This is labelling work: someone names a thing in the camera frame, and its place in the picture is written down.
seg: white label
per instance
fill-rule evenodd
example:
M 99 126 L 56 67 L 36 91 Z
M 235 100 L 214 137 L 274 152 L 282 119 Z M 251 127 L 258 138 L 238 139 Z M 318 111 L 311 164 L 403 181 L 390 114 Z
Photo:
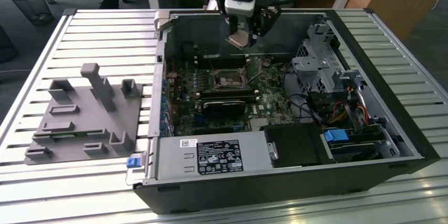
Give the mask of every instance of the white label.
M 180 148 L 183 147 L 196 147 L 198 139 L 182 139 Z

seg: wastebasket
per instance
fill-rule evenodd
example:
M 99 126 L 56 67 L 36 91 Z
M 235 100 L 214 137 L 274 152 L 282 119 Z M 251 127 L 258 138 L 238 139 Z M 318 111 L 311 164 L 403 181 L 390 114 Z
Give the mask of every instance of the wastebasket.
M 16 48 L 0 26 L 0 63 L 7 62 L 14 56 L 16 56 L 16 54 Z
M 27 19 L 36 26 L 46 25 L 55 19 L 46 0 L 12 0 Z

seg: power supply label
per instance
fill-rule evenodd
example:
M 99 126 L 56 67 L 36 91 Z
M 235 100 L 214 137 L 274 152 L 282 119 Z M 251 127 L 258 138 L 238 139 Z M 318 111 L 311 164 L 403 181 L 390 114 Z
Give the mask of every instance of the power supply label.
M 200 175 L 244 171 L 238 140 L 198 143 L 196 149 Z

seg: robotic arm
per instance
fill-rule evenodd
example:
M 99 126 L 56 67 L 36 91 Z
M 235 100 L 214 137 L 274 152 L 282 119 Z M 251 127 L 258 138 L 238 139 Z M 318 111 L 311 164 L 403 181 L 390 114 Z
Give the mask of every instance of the robotic arm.
M 216 0 L 218 9 L 230 24 L 227 41 L 239 47 L 251 47 L 271 30 L 282 14 L 280 6 L 296 0 Z M 238 16 L 244 16 L 248 32 L 238 28 Z

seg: aluminum extrusion table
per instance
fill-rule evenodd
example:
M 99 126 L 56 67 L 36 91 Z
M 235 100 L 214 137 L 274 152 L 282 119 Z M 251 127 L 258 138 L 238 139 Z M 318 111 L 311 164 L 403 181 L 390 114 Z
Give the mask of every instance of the aluminum extrusion table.
M 111 84 L 144 85 L 136 150 L 147 148 L 156 60 L 155 10 L 79 10 L 64 15 L 0 126 L 0 223 L 404 223 L 448 216 L 448 95 L 375 14 L 338 11 L 442 161 L 370 191 L 158 216 L 126 183 L 126 158 L 27 166 L 24 152 L 51 95 L 52 78 L 87 86 L 96 62 Z M 355 64 L 343 50 L 347 62 Z M 143 172 L 130 174 L 134 179 Z

